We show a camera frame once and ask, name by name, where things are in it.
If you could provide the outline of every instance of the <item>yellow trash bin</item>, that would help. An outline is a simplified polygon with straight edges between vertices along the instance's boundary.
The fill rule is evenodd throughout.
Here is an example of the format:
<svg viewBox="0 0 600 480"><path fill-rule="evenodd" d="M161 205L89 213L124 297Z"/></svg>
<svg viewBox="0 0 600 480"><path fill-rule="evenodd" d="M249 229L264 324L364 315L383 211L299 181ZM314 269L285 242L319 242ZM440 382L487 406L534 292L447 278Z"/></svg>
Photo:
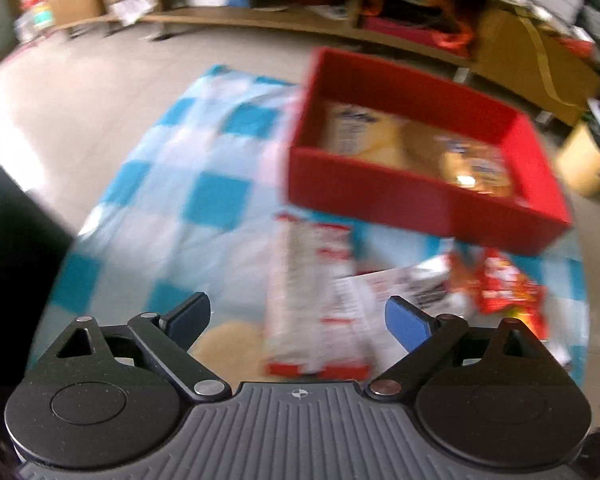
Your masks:
<svg viewBox="0 0 600 480"><path fill-rule="evenodd" d="M555 159L565 183L582 196L600 191L600 101L590 100L589 110L591 119L576 124Z"/></svg>

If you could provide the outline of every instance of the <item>checkered tablecloth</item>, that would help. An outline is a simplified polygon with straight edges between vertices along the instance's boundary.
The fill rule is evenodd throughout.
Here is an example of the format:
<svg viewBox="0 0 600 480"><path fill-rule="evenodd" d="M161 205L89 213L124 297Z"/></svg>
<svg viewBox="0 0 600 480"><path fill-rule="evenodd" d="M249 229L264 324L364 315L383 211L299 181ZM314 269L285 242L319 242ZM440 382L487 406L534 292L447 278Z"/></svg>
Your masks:
<svg viewBox="0 0 600 480"><path fill-rule="evenodd" d="M64 261L38 327L35 361L76 316L123 324L164 313L196 291L212 325L262 322L275 213L353 227L359 260L416 264L440 239L284 204L286 146L301 91L286 82L215 66L144 136L87 218ZM464 247L468 252L475 248ZM581 383L589 316L574 233L542 257L513 257L546 285L552 335L571 352Z"/></svg>

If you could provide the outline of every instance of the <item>silver screw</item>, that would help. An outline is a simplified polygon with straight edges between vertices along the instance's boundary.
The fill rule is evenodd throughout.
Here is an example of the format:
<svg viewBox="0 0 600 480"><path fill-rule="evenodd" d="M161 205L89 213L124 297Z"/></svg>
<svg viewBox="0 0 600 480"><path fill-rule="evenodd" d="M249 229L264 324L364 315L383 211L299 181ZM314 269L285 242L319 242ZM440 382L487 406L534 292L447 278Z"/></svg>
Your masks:
<svg viewBox="0 0 600 480"><path fill-rule="evenodd" d="M400 383L392 379L380 379L379 381L373 381L369 387L376 395L387 397L397 395L402 390Z"/></svg>
<svg viewBox="0 0 600 480"><path fill-rule="evenodd" d="M215 379L206 379L196 383L193 391L205 397L218 395L224 392L224 383Z"/></svg>

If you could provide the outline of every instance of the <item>ridged surface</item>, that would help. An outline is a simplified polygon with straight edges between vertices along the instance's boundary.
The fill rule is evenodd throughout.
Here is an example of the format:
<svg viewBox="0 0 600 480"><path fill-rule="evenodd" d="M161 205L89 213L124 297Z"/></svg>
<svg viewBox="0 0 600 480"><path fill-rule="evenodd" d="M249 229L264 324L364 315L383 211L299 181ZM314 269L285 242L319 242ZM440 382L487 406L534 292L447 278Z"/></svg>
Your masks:
<svg viewBox="0 0 600 480"><path fill-rule="evenodd" d="M400 406L353 384L244 384L193 409L176 436L138 462L99 472L28 463L26 480L575 480L566 466L527 475L472 469L431 447Z"/></svg>

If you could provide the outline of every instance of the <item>beige floor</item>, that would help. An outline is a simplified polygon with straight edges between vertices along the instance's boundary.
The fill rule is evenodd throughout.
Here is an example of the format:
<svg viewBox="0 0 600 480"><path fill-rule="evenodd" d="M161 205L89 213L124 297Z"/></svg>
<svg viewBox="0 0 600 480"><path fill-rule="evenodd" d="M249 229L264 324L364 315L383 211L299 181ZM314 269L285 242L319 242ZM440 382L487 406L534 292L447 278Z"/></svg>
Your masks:
<svg viewBox="0 0 600 480"><path fill-rule="evenodd" d="M199 28L163 43L143 39L146 27L108 38L100 31L68 41L56 34L0 66L0 146L18 157L14 175L73 232L114 176L126 153L187 86L210 65L301 82L311 50L339 40L238 28ZM440 75L452 67L423 58L408 62ZM480 80L529 113L536 109ZM575 196L589 299L586 393L600 425L600 196Z"/></svg>

